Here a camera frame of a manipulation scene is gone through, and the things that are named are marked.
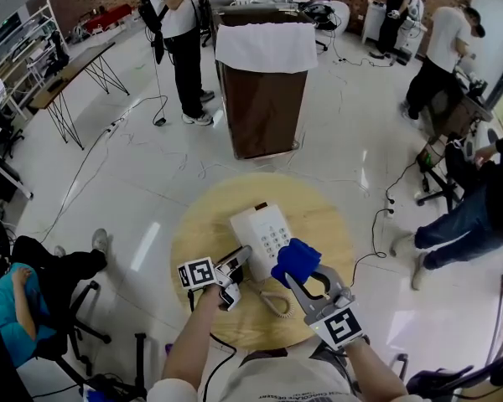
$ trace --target white cloth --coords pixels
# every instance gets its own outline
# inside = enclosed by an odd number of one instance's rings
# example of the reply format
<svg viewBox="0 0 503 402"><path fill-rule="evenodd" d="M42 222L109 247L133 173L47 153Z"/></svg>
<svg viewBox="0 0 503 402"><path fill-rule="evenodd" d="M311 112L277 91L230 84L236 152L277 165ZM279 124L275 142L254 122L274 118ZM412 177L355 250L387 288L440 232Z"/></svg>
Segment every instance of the white cloth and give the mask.
<svg viewBox="0 0 503 402"><path fill-rule="evenodd" d="M220 402L359 402L348 383L329 363L310 358L255 359L230 376ZM197 402L191 384L180 379L158 381L148 393L148 402ZM409 395L393 402L421 402Z"/></svg>
<svg viewBox="0 0 503 402"><path fill-rule="evenodd" d="M469 44L471 26L460 8L438 8L433 15L433 35L427 56L438 67L453 73L460 55L456 51L456 38Z"/></svg>
<svg viewBox="0 0 503 402"><path fill-rule="evenodd" d="M150 0L157 14L165 6L163 0ZM196 8L200 7L199 1L194 0ZM196 25L194 6L190 0L183 0L177 10L168 10L162 20L162 35L168 39L188 33Z"/></svg>
<svg viewBox="0 0 503 402"><path fill-rule="evenodd" d="M298 73L318 65L311 23L221 25L216 59L233 69L259 73Z"/></svg>

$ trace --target table leg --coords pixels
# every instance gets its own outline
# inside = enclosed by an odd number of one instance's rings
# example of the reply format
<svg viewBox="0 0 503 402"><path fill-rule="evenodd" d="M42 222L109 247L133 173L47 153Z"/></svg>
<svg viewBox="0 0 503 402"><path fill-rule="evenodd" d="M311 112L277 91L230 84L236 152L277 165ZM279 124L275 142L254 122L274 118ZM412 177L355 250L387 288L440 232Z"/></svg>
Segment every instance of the table leg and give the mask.
<svg viewBox="0 0 503 402"><path fill-rule="evenodd" d="M8 182L13 184L19 191L21 191L27 199L32 199L34 194L26 189L26 187L20 183L18 180L12 178L7 171L0 167L0 174L2 174Z"/></svg>
<svg viewBox="0 0 503 402"><path fill-rule="evenodd" d="M70 124L64 118L64 108L67 112L67 116L69 117ZM78 136L78 132L76 132L75 124L70 117L69 108L65 102L63 92L60 92L60 95L58 95L58 104L56 104L56 99L54 99L54 101L50 104L49 114L52 122L56 125L61 138L64 139L64 142L67 143L67 134L69 134L73 141L80 146L80 149L84 150L80 137Z"/></svg>
<svg viewBox="0 0 503 402"><path fill-rule="evenodd" d="M125 85L119 80L114 70L111 69L110 65L102 57L98 58L98 64L94 60L90 65L86 67L86 73L91 76L91 78L107 93L110 94L108 90L108 84L115 86L119 90L122 90L125 94L130 95Z"/></svg>

